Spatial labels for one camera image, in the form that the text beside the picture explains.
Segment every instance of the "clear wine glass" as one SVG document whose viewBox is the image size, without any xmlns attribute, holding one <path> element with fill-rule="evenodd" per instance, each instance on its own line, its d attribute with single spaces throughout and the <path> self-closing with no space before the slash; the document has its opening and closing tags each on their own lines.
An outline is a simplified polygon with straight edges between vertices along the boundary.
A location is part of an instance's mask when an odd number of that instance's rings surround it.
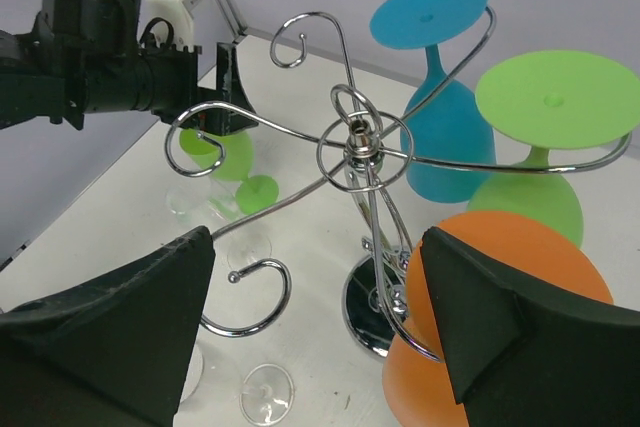
<svg viewBox="0 0 640 427">
<path fill-rule="evenodd" d="M 275 364 L 259 365 L 242 385 L 242 415 L 252 425 L 276 425 L 291 410 L 294 392 L 293 380 L 286 370 Z"/>
<path fill-rule="evenodd" d="M 183 227 L 191 229 L 198 225 L 205 225 L 213 231 L 224 223 L 241 217 L 233 215 L 229 218 L 228 213 L 237 212 L 237 210 L 229 201 L 229 197 L 224 200 L 224 203 L 221 202 L 220 192 L 215 191 L 216 184 L 215 181 L 207 178 L 190 178 L 183 179 L 168 190 L 167 207 Z M 226 251 L 228 268 L 240 270 L 247 265 L 270 258 L 272 246 L 264 233 L 264 226 L 252 223 L 222 237 L 216 242 L 216 251 L 219 256 Z M 199 383 L 203 381 L 203 372 L 211 370 L 205 366 L 212 364 L 214 360 L 208 358 L 211 355 L 204 357 L 203 359 L 202 352 L 196 345 L 189 365 L 182 402 L 197 390 Z M 225 359 L 224 364 L 231 363 Z M 217 394 L 213 401 L 224 399 L 229 394 L 227 388 L 230 378 L 228 375 L 223 377 L 225 379 L 222 381 L 223 388 L 215 389 Z M 211 383 L 215 385 L 215 382 L 216 379 L 212 378 Z M 238 378 L 238 384 L 231 390 L 239 394 L 242 414 L 252 425 L 275 425 L 290 411 L 294 398 L 294 386 L 291 376 L 282 367 L 275 364 L 259 365 L 247 375 L 241 387 L 239 384 Z"/>
</svg>

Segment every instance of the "metal scroll arm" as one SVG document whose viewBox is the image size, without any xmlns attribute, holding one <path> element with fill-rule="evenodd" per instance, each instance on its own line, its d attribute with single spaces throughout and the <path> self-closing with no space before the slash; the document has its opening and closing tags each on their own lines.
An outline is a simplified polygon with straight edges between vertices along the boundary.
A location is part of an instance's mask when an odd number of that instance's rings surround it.
<svg viewBox="0 0 640 427">
<path fill-rule="evenodd" d="M 217 168 L 220 167 L 220 165 L 222 165 L 222 162 L 224 160 L 224 149 L 222 148 L 221 145 L 217 144 L 215 141 L 213 141 L 212 143 L 214 145 L 217 145 L 220 148 L 220 152 L 221 152 L 221 157 L 219 159 L 216 160 L 216 162 L 214 162 L 213 165 L 211 165 L 209 168 L 207 169 L 203 169 L 202 171 L 189 171 L 186 169 L 183 169 L 182 167 L 180 167 L 173 155 L 171 154 L 171 144 L 172 144 L 172 140 L 175 137 L 175 134 L 177 132 L 177 130 L 180 128 L 181 125 L 184 124 L 185 121 L 187 121 L 190 117 L 197 115 L 198 113 L 202 112 L 203 110 L 208 110 L 208 109 L 226 109 L 232 112 L 235 112 L 239 115 L 244 115 L 245 117 L 248 117 L 250 119 L 253 119 L 257 122 L 260 122 L 262 124 L 265 124 L 279 132 L 284 132 L 287 133 L 289 135 L 292 135 L 293 137 L 299 138 L 299 139 L 303 139 L 303 140 L 307 140 L 309 142 L 314 142 L 317 143 L 319 141 L 318 138 L 313 137 L 313 136 L 309 136 L 307 134 L 304 134 L 302 132 L 298 132 L 292 129 L 289 129 L 287 127 L 284 127 L 280 124 L 277 124 L 275 122 L 271 122 L 268 119 L 264 119 L 262 117 L 260 117 L 259 115 L 256 115 L 252 112 L 248 112 L 245 111 L 244 109 L 233 105 L 233 104 L 229 104 L 227 102 L 222 102 L 222 101 L 214 101 L 214 102 L 204 102 L 198 105 L 194 105 L 193 107 L 187 109 L 185 112 L 183 112 L 169 127 L 169 131 L 167 132 L 167 135 L 165 137 L 165 142 L 164 142 L 164 151 L 165 151 L 165 157 L 167 159 L 167 162 L 169 163 L 170 167 L 177 172 L 178 174 L 184 176 L 184 177 L 201 177 L 204 175 L 208 175 L 211 172 L 214 172 Z M 202 138 L 203 140 L 207 140 L 207 137 L 203 137 L 202 135 L 200 135 L 200 138 Z M 345 144 L 341 144 L 341 143 L 336 143 L 336 142 L 325 142 L 325 145 L 329 145 L 331 147 L 338 147 L 338 148 L 344 148 Z M 332 168 L 328 174 L 329 175 L 336 175 L 338 172 L 340 172 L 344 166 L 346 164 L 346 160 L 341 161 L 338 165 L 336 165 L 334 168 Z M 255 214 L 249 215 L 247 217 L 244 217 L 242 219 L 239 219 L 231 224 L 228 224 L 224 227 L 222 227 L 221 229 L 217 230 L 213 235 L 213 241 L 215 243 L 215 241 L 217 239 L 220 239 L 222 236 L 236 230 L 239 229 L 240 227 L 243 227 L 245 225 L 247 225 L 250 222 L 253 222 L 255 220 L 258 220 L 262 217 L 265 217 L 273 212 L 276 212 L 280 209 L 283 209 L 285 207 L 287 207 L 288 205 L 291 205 L 295 202 L 297 202 L 298 200 L 303 199 L 304 197 L 306 197 L 307 195 L 315 192 L 317 189 L 319 189 L 320 187 L 322 187 L 323 185 L 325 185 L 327 183 L 327 179 L 323 176 L 322 178 L 316 180 L 315 182 L 309 184 L 307 187 L 299 190 L 298 192 L 296 192 L 295 194 L 277 202 L 276 204 L 261 210 L 260 212 L 256 212 Z M 268 326 L 270 326 L 271 324 L 273 324 L 273 322 L 282 314 L 282 312 L 284 311 L 284 309 L 286 308 L 287 304 L 289 303 L 289 300 L 291 298 L 291 275 L 289 273 L 289 270 L 287 269 L 286 265 L 284 265 L 282 262 L 275 260 L 275 259 L 263 259 L 260 260 L 252 265 L 249 265 L 243 269 L 240 269 L 239 271 L 234 271 L 231 272 L 228 276 L 228 280 L 229 282 L 235 284 L 238 283 L 240 280 L 242 280 L 243 278 L 259 271 L 262 270 L 264 268 L 273 268 L 276 271 L 278 271 L 278 273 L 280 274 L 280 276 L 282 277 L 282 294 L 280 296 L 280 299 L 278 300 L 278 303 L 276 304 L 276 307 L 271 311 L 271 313 L 265 317 L 263 320 L 261 320 L 260 322 L 257 322 L 253 325 L 250 325 L 248 327 L 242 327 L 242 328 L 233 328 L 233 327 L 224 327 L 221 326 L 215 322 L 213 322 L 211 319 L 209 319 L 207 316 L 202 315 L 201 320 L 200 320 L 200 324 L 202 325 L 202 327 L 204 327 L 206 330 L 208 330 L 211 333 L 214 333 L 216 335 L 220 335 L 222 337 L 228 337 L 228 338 L 238 338 L 238 337 L 247 337 L 249 335 L 254 335 L 257 334 L 259 332 L 261 332 L 262 330 L 266 329 Z"/>
<path fill-rule="evenodd" d="M 298 37 L 300 38 L 300 56 L 294 60 L 293 62 L 282 62 L 278 59 L 276 54 L 276 47 L 278 45 L 278 41 L 284 35 L 284 32 L 296 22 L 299 22 L 302 19 L 306 19 L 307 17 L 320 17 L 322 19 L 326 19 L 333 24 L 338 32 L 338 37 L 340 39 L 340 49 L 342 50 L 342 62 L 344 63 L 344 68 L 347 72 L 347 83 L 353 89 L 356 87 L 356 82 L 353 77 L 353 69 L 351 67 L 351 58 L 349 57 L 349 50 L 347 49 L 347 40 L 344 35 L 344 30 L 342 29 L 342 25 L 340 21 L 335 18 L 333 15 L 327 12 L 305 12 L 303 14 L 298 14 L 295 17 L 291 17 L 287 20 L 282 26 L 278 29 L 278 31 L 273 36 L 271 40 L 271 45 L 269 46 L 269 55 L 271 56 L 271 61 L 276 64 L 278 67 L 283 69 L 293 69 L 298 67 L 307 59 L 308 49 L 307 49 L 307 36 L 305 33 L 301 33 Z M 353 99 L 353 110 L 360 110 L 360 106 L 356 99 Z"/>
<path fill-rule="evenodd" d="M 501 164 L 480 164 L 473 162 L 457 162 L 452 160 L 434 159 L 431 157 L 418 157 L 411 156 L 412 162 L 419 164 L 432 165 L 435 167 L 442 167 L 449 170 L 461 170 L 461 171 L 477 171 L 477 172 L 493 172 L 493 173 L 505 173 L 505 174 L 576 174 L 580 172 L 590 172 L 592 170 L 600 169 L 612 164 L 617 159 L 622 157 L 631 145 L 631 136 L 629 133 L 618 140 L 615 148 L 603 155 L 602 157 L 582 162 L 579 164 L 561 164 L 561 165 L 501 165 Z M 387 147 L 381 147 L 380 151 L 386 155 L 397 157 L 399 159 L 408 159 L 409 154 L 390 149 Z"/>
<path fill-rule="evenodd" d="M 360 188 L 360 182 L 358 181 L 358 177 L 357 177 L 358 174 L 355 172 L 355 170 L 353 170 L 352 167 L 350 166 L 345 167 L 345 175 L 347 177 L 347 185 L 349 187 L 353 189 Z M 400 239 L 400 253 L 403 253 L 403 252 L 411 253 L 411 251 L 413 250 L 413 246 L 411 244 L 411 239 L 409 238 L 409 232 L 406 226 L 404 225 L 404 221 L 402 220 L 402 217 L 400 217 L 399 215 L 398 209 L 396 208 L 396 205 L 393 202 L 393 199 L 389 195 L 389 192 L 387 191 L 386 188 L 381 189 L 380 194 L 382 195 L 382 198 L 385 204 L 387 204 L 387 208 L 391 213 L 393 223 L 395 224 L 396 230 L 398 231 L 398 238 Z M 354 193 L 351 195 L 353 196 L 353 200 L 355 201 L 356 206 L 358 207 L 358 210 L 360 211 L 360 214 L 362 215 L 362 218 L 366 222 L 367 226 L 369 226 L 370 229 L 373 229 L 373 221 L 371 219 L 371 207 L 369 206 L 369 203 L 367 202 L 367 199 L 365 198 L 364 194 Z M 389 242 L 389 238 L 384 234 L 382 229 L 380 229 L 380 241 L 382 242 L 382 249 L 383 249 L 385 264 L 389 265 L 389 267 L 394 271 L 398 281 L 401 284 L 404 284 L 404 277 L 406 275 L 405 266 L 402 265 L 402 260 L 400 256 L 397 255 L 396 252 L 394 252 L 393 246 Z M 372 247 L 373 241 L 370 243 L 370 245 L 368 241 L 366 242 L 366 244 L 367 244 L 367 247 L 365 248 L 370 249 L 371 253 L 373 254 L 373 247 Z"/>
<path fill-rule="evenodd" d="M 273 324 L 273 322 L 280 317 L 282 312 L 284 312 L 284 309 L 287 307 L 287 304 L 289 304 L 289 300 L 291 299 L 291 274 L 289 273 L 289 269 L 287 269 L 286 265 L 276 259 L 262 259 L 254 264 L 244 267 L 243 269 L 229 273 L 228 280 L 232 284 L 237 284 L 243 278 L 258 272 L 265 267 L 275 269 L 282 277 L 282 293 L 280 294 L 280 300 L 278 300 L 275 308 L 267 317 L 248 327 L 233 328 L 223 327 L 212 321 L 206 315 L 202 314 L 202 317 L 200 318 L 200 325 L 209 332 L 221 337 L 237 338 L 257 334 Z"/>
</svg>

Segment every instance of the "glass stem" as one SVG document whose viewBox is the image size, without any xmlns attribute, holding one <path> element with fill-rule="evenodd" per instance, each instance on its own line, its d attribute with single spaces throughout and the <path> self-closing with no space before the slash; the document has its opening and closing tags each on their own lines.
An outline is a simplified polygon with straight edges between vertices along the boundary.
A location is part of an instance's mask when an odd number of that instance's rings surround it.
<svg viewBox="0 0 640 427">
<path fill-rule="evenodd" d="M 445 74 L 442 61 L 440 60 L 438 44 L 430 45 L 424 50 L 427 54 L 427 79 L 446 77 L 447 74 Z"/>
<path fill-rule="evenodd" d="M 253 385 L 243 385 L 242 394 L 255 397 L 257 399 L 266 399 L 272 395 L 271 387 L 268 385 L 262 385 L 260 387 L 254 387 Z"/>
<path fill-rule="evenodd" d="M 523 162 L 525 165 L 542 165 L 549 166 L 549 149 L 542 147 L 531 147 L 529 155 Z"/>
</svg>

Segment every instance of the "stand base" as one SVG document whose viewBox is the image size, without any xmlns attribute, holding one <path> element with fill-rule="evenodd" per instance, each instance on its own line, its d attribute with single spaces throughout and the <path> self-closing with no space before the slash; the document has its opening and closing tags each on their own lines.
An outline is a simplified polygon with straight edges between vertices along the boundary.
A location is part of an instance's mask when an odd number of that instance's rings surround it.
<svg viewBox="0 0 640 427">
<path fill-rule="evenodd" d="M 387 269 L 387 275 L 397 283 L 393 271 Z M 349 274 L 342 294 L 342 314 L 351 336 L 367 353 L 378 360 L 387 357 L 395 333 L 378 305 L 371 256 L 358 262 Z"/>
</svg>

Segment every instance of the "black foam pad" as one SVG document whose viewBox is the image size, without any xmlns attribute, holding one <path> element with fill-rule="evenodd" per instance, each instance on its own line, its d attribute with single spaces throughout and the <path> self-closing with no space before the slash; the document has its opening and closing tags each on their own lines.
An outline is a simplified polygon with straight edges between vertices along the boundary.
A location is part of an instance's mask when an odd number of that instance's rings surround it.
<svg viewBox="0 0 640 427">
<path fill-rule="evenodd" d="M 640 425 L 640 313 L 492 259 L 436 227 L 422 260 L 471 427 Z"/>
<path fill-rule="evenodd" d="M 0 315 L 0 425 L 173 425 L 214 259 L 200 227 Z"/>
</svg>

